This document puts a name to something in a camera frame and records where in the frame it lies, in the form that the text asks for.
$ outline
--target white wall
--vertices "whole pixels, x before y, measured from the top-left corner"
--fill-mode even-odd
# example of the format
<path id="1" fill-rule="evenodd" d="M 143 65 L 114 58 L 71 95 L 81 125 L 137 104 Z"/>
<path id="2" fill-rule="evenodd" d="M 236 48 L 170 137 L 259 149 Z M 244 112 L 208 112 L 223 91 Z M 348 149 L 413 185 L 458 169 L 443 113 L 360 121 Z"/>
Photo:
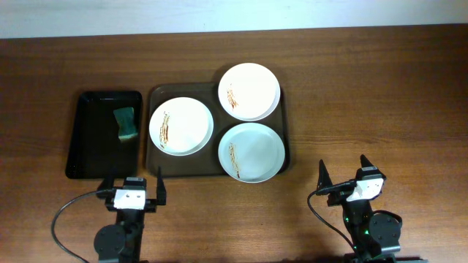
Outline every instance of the white wall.
<path id="1" fill-rule="evenodd" d="M 468 23 L 468 0 L 0 0 L 0 38 Z"/>

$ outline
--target plate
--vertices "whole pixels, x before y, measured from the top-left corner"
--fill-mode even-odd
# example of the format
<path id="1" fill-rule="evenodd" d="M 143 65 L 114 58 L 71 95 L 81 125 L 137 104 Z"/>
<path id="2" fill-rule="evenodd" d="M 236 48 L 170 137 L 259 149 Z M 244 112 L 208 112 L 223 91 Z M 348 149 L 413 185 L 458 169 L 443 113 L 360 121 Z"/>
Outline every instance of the plate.
<path id="1" fill-rule="evenodd" d="M 236 180 L 260 183 L 272 178 L 284 162 L 284 144 L 271 128 L 258 123 L 234 126 L 221 138 L 218 157 Z"/>
<path id="2" fill-rule="evenodd" d="M 151 116 L 153 144 L 173 156 L 186 156 L 203 148 L 213 134 L 213 116 L 196 99 L 180 97 L 159 106 Z"/>
<path id="3" fill-rule="evenodd" d="M 219 82 L 222 107 L 234 118 L 258 121 L 270 115 L 281 91 L 275 75 L 264 66 L 244 63 L 229 69 Z"/>

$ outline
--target wooden table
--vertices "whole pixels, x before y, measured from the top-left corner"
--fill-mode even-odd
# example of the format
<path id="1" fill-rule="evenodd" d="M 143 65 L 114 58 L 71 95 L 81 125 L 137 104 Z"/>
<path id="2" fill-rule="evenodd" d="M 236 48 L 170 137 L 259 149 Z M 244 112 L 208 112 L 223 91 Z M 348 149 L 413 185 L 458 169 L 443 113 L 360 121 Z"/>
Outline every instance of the wooden table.
<path id="1" fill-rule="evenodd" d="M 166 180 L 167 206 L 146 216 L 150 262 L 280 262 L 351 252 L 306 205 L 324 159 L 334 183 L 365 153 L 387 176 L 372 202 L 404 219 L 399 256 L 468 258 L 468 26 L 327 28 L 0 40 L 2 262 L 75 262 L 50 236 L 54 213 L 99 181 L 65 177 L 78 94 L 218 81 L 241 62 L 284 89 L 292 166 L 261 184 Z M 146 123 L 148 113 L 143 114 Z M 146 127 L 142 128 L 142 145 Z M 154 197 L 156 180 L 143 168 Z M 345 231 L 340 207 L 314 197 Z M 95 262 L 93 239 L 115 214 L 95 198 L 58 220 L 60 240 Z"/>

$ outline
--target teal object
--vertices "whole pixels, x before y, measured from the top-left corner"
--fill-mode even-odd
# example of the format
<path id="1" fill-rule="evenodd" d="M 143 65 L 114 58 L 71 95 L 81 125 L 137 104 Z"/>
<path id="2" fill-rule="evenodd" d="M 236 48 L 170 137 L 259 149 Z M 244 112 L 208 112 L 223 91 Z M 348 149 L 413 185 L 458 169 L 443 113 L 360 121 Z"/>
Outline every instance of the teal object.
<path id="1" fill-rule="evenodd" d="M 114 110 L 114 116 L 118 123 L 118 139 L 131 139 L 138 135 L 137 127 L 135 126 L 135 111 L 133 107 L 124 107 Z"/>

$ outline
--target mark on plate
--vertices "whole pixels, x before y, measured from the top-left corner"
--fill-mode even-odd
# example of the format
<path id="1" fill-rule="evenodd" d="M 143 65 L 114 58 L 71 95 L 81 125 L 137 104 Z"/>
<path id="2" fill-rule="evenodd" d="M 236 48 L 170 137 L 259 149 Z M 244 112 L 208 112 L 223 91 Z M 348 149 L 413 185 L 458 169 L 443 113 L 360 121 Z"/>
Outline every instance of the mark on plate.
<path id="1" fill-rule="evenodd" d="M 164 149 L 169 141 L 169 113 L 164 112 L 164 120 L 162 121 L 161 128 L 159 128 L 159 143 Z"/>
<path id="2" fill-rule="evenodd" d="M 238 106 L 239 103 L 237 103 L 237 101 L 235 100 L 232 85 L 233 84 L 231 83 L 230 87 L 227 89 L 227 100 L 234 110 L 235 106 Z"/>
<path id="3" fill-rule="evenodd" d="M 237 172 L 237 177 L 240 179 L 241 178 L 241 166 L 237 162 L 236 158 L 236 153 L 235 153 L 235 144 L 232 142 L 229 144 L 229 157 L 231 158 L 231 163 L 233 164 L 234 170 Z"/>

